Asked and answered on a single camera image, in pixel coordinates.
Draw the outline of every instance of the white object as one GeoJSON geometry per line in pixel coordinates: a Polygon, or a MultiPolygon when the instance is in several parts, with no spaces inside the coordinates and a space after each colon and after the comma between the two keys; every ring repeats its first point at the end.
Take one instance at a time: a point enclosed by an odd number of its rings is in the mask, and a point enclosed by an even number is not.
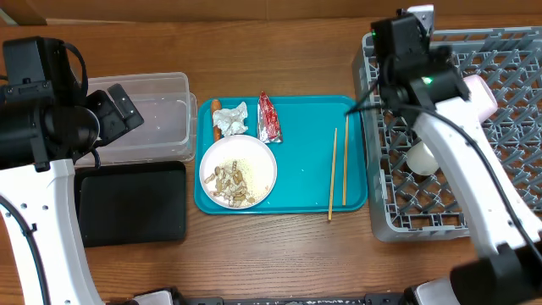
{"type": "MultiPolygon", "coordinates": [[[[480,76],[471,75],[465,77],[463,81],[465,81],[468,90],[471,92],[471,102],[469,104],[472,107],[469,111],[474,111],[478,116],[478,121],[483,123],[497,111],[497,101],[493,93],[491,93],[491,89],[480,76]]],[[[414,145],[406,152],[406,165],[418,175],[432,175],[439,169],[439,165],[434,159],[433,154],[423,144],[423,141],[414,145]]]]}
{"type": "Polygon", "coordinates": [[[418,305],[461,305],[451,288],[449,278],[432,280],[416,287],[418,305]]]}
{"type": "MultiPolygon", "coordinates": [[[[14,205],[33,233],[41,254],[51,304],[103,304],[86,263],[74,204],[71,159],[52,161],[37,173],[34,165],[0,171],[0,195],[14,205]]],[[[0,206],[8,228],[25,303],[43,304],[36,266],[26,238],[14,217],[0,206]]]]}
{"type": "MultiPolygon", "coordinates": [[[[479,145],[509,198],[512,208],[533,242],[539,241],[542,221],[517,194],[499,159],[489,145],[471,103],[460,97],[436,103],[437,113],[461,126],[479,145]]],[[[478,154],[449,125],[429,115],[420,114],[414,131],[435,156],[457,202],[467,218],[471,240],[480,257],[497,254],[497,246],[507,243],[512,249],[525,241],[511,223],[499,192],[478,154]]]]}
{"type": "Polygon", "coordinates": [[[203,155],[200,164],[200,182],[205,193],[220,206],[232,209],[250,208],[259,204],[273,190],[277,180],[277,161],[269,147],[257,138],[245,135],[228,136],[215,142],[203,155]],[[243,162],[243,178],[249,192],[258,194],[256,201],[245,207],[232,208],[223,197],[211,195],[216,191],[215,180],[205,183],[214,169],[230,161],[243,162]]]}
{"type": "Polygon", "coordinates": [[[213,126],[222,131],[222,136],[240,135],[248,130],[245,119],[248,117],[245,102],[233,109],[223,108],[213,113],[213,126]]]}
{"type": "Polygon", "coordinates": [[[134,297],[139,305],[164,305],[173,304],[173,298],[169,291],[156,291],[147,293],[146,295],[134,297]]]}
{"type": "MultiPolygon", "coordinates": [[[[89,79],[89,94],[120,84],[141,116],[143,125],[106,147],[99,147],[102,165],[155,161],[190,161],[196,155],[196,98],[185,74],[156,73],[89,79]]],[[[77,166],[93,166],[89,153],[77,166]]]]}
{"type": "Polygon", "coordinates": [[[433,35],[434,31],[434,5],[425,4],[410,7],[406,10],[408,13],[414,14],[423,25],[423,28],[429,32],[429,36],[433,35]]]}
{"type": "Polygon", "coordinates": [[[406,152],[406,165],[418,175],[432,175],[439,169],[437,160],[422,141],[406,152]]]}

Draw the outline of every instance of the chopsticks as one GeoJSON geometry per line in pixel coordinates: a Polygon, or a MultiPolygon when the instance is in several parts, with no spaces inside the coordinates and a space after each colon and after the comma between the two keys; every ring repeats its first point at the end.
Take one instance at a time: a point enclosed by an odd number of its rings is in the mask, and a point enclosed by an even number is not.
{"type": "MultiPolygon", "coordinates": [[[[335,138],[333,140],[333,161],[331,164],[331,187],[329,194],[329,211],[328,221],[331,221],[331,214],[333,213],[333,190],[335,188],[335,160],[337,157],[337,129],[335,128],[335,138]]],[[[346,206],[346,177],[348,170],[348,117],[346,117],[346,130],[345,130],[345,168],[343,170],[342,178],[342,205],[346,206]]]]}
{"type": "Polygon", "coordinates": [[[346,116],[345,131],[345,170],[342,177],[342,206],[346,205],[346,170],[348,169],[348,116],[346,116]]]}
{"type": "Polygon", "coordinates": [[[329,211],[328,221],[331,221],[331,214],[333,213],[333,189],[335,186],[335,157],[337,155],[337,129],[335,128],[335,139],[333,141],[333,163],[331,164],[331,191],[329,194],[329,211]]]}

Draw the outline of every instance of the wooden table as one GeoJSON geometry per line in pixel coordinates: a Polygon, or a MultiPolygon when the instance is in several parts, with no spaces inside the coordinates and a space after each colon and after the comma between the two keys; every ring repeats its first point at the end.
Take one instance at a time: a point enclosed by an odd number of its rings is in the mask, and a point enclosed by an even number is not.
{"type": "MultiPolygon", "coordinates": [[[[345,94],[351,62],[375,19],[2,28],[2,41],[50,36],[76,45],[90,77],[185,72],[202,103],[216,96],[345,94]]],[[[538,15],[442,17],[438,29],[536,25],[538,15]]],[[[3,62],[0,72],[5,72],[3,62]]],[[[178,286],[186,297],[327,297],[402,291],[476,258],[468,239],[383,243],[366,205],[354,213],[209,216],[194,204],[187,164],[183,242],[86,249],[104,300],[178,286]]],[[[23,303],[0,224],[0,303],[23,303]]]]}

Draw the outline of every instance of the black tray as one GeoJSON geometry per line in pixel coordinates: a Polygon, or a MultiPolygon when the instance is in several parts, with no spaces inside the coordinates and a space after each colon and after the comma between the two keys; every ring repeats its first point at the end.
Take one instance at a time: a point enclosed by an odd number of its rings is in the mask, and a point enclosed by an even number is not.
{"type": "Polygon", "coordinates": [[[181,240],[185,166],[162,162],[77,169],[75,209],[85,247],[181,240]]]}

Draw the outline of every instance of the gray dish rack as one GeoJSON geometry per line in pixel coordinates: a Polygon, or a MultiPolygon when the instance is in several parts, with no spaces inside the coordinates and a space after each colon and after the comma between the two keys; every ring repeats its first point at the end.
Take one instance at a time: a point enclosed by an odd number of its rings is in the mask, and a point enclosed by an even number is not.
{"type": "MultiPolygon", "coordinates": [[[[450,45],[463,76],[478,74],[499,109],[482,123],[519,194],[542,216],[542,27],[437,30],[432,46],[450,45]]],[[[375,81],[379,67],[373,38],[363,37],[352,64],[356,95],[375,81]]],[[[380,103],[375,91],[370,103],[380,103]]],[[[385,110],[362,114],[366,143],[369,210],[381,241],[450,240],[468,236],[462,211],[438,171],[418,176],[406,152],[418,143],[402,119],[385,110]]]]}

